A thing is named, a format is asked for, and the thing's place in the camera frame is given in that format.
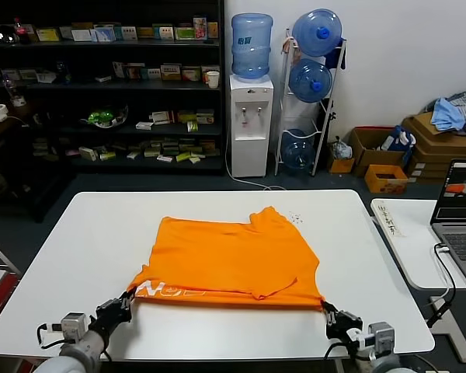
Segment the cardboard box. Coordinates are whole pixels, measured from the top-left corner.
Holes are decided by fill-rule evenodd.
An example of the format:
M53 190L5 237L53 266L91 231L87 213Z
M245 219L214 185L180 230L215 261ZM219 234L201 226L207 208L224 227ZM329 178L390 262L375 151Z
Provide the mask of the cardboard box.
M444 182L445 182L445 177L442 177L442 178L409 177L409 184L442 185Z
M352 130L349 144L356 160L353 170L354 176L363 177L366 175L369 165L402 165L404 152L373 150L373 148L383 144L391 129L391 127L356 127Z
M408 173L409 177L427 177L429 179L445 179L447 171L427 171L424 169L415 169Z
M409 182L399 166L386 165L370 165L364 179L371 193L401 194Z
M424 163L450 163L452 159L466 159L466 155L463 154L432 154L426 152L420 145L414 147L412 156L418 160L418 162Z
M427 171L447 171L450 166L449 162L435 163L435 162L421 162L415 156L411 157L407 170L424 169Z
M351 159L334 159L333 152L330 150L328 160L329 173L351 173L354 166L355 158Z
M415 136L418 146L430 154L456 154L466 158L466 136L452 133L436 133L432 130L431 113L405 118L402 126Z

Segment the orange cloth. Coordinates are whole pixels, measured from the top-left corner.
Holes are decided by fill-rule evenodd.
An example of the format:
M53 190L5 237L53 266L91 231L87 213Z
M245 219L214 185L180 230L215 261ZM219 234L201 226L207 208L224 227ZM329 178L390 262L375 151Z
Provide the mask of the orange cloth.
M320 307L319 260L272 207L250 224L162 219L149 266L134 278L138 298Z

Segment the white desk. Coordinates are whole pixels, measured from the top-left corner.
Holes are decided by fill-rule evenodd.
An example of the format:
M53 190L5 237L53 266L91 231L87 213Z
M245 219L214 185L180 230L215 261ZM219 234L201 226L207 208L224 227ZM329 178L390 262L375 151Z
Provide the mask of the white desk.
M69 204L0 315L0 354L49 357L36 327L94 313L147 263L165 216L248 222L274 206L321 260L319 291L341 309L395 328L396 353L434 340L359 195L352 190L80 193ZM110 340L116 361L321 358L330 342L313 311L207 309L137 302ZM332 356L345 356L335 349Z
M433 253L433 247L440 240L429 224L435 203L436 200L399 199L375 199L371 202L374 216L383 229L407 281L418 289L446 287L440 269L435 264ZM457 264L448 253L441 253L441 256L456 286L466 289L466 279Z

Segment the white box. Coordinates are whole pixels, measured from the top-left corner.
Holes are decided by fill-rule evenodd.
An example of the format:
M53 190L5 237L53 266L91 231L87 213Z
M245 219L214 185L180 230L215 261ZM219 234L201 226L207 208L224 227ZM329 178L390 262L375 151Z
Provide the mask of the white box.
M138 40L137 28L135 26L122 26L123 40Z
M92 41L90 30L72 30L71 33L75 41Z

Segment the black cable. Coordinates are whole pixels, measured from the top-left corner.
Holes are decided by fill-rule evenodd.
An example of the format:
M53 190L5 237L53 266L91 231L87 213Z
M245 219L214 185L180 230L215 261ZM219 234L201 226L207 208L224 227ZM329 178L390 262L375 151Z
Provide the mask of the black cable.
M335 348L335 347L346 347L346 344L344 342L336 342L334 344L332 344L330 347L328 347L328 350L326 351L326 354L325 356L323 357L323 363L322 363L322 368L321 368L321 373L325 373L325 364L326 364L326 361L328 360L328 356L329 354L332 352L332 350Z
M42 330L47 330L47 324L41 324L37 328L37 338L38 338L38 344L41 346L41 331Z
M40 346L42 350L47 350L53 346L57 346L58 344L61 344L61 343L70 343L70 344L73 344L73 343L76 343L75 340L56 340L55 342L53 343L50 343L46 346Z
M112 358L111 358L111 356L109 355L109 353L106 350L103 351L102 354L106 355L107 360L109 361L109 363L112 363Z
M430 317L429 320L426 322L426 325L429 328L435 325L435 322L440 320L442 318L442 315L449 310L457 294L456 283L454 282L454 278L452 277L452 274L450 274L449 270L447 269L447 266L443 262L442 258L440 258L440 255L438 253L438 249L442 249L444 247L446 246L443 243L437 243L433 247L433 251L435 252L436 258L440 261L440 264L442 264L442 267L445 269L445 271L449 275L450 282L452 282L452 296L450 297L448 301L445 301L445 303L438 309L438 311L435 311L432 317Z

